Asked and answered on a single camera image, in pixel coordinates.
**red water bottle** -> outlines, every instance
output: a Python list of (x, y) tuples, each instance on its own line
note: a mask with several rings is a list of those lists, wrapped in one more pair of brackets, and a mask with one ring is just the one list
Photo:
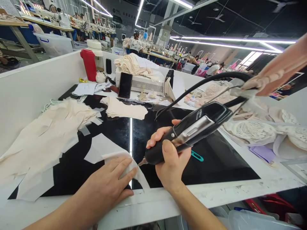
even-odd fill
[(89, 81), (96, 81), (96, 64), (95, 64), (95, 54), (91, 50), (83, 49), (80, 52), (83, 59), (87, 79)]

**smartphone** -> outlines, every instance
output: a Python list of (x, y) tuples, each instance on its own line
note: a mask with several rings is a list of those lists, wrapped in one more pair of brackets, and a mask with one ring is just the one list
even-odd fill
[(122, 98), (130, 98), (132, 86), (132, 74), (121, 73), (121, 80), (119, 82), (118, 96)]

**right hand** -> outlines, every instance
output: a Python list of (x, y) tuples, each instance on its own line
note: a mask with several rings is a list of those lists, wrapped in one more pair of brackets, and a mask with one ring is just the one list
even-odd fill
[[(177, 125), (179, 122), (180, 120), (172, 120), (174, 125)], [(162, 136), (170, 128), (171, 127), (159, 128), (147, 142), (146, 148), (150, 149), (155, 146), (156, 142), (161, 140)], [(180, 188), (184, 186), (181, 177), (182, 172), (191, 157), (191, 148), (185, 149), (178, 154), (172, 142), (164, 140), (162, 144), (162, 152), (165, 162), (156, 165), (156, 172), (163, 187), (172, 194), (179, 191)]]

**left hand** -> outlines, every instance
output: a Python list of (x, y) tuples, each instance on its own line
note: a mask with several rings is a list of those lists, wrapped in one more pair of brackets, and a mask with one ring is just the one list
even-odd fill
[(136, 175), (138, 168), (135, 167), (119, 179), (131, 162), (132, 158), (118, 157), (94, 172), (76, 194), (63, 204), (66, 215), (71, 213), (76, 222), (80, 221), (79, 227), (90, 227), (118, 203), (133, 196), (132, 190), (124, 188)]

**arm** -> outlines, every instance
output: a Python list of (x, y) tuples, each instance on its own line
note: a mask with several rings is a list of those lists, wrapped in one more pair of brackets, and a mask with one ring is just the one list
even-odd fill
[(118, 157), (94, 172), (80, 189), (48, 216), (31, 224), (25, 230), (89, 229), (122, 200), (133, 196), (124, 189), (135, 176), (134, 168), (119, 179), (132, 158)]
[[(172, 120), (174, 125), (180, 120)], [(161, 140), (164, 133), (170, 127), (163, 127), (157, 130), (147, 142), (147, 149)], [(165, 162), (156, 165), (156, 172), (163, 187), (172, 195), (182, 215), (192, 229), (202, 230), (226, 230), (224, 225), (207, 209), (183, 184), (181, 181), (182, 172), (185, 169), (190, 157), (191, 148), (177, 153), (175, 146), (164, 140), (162, 151)]]

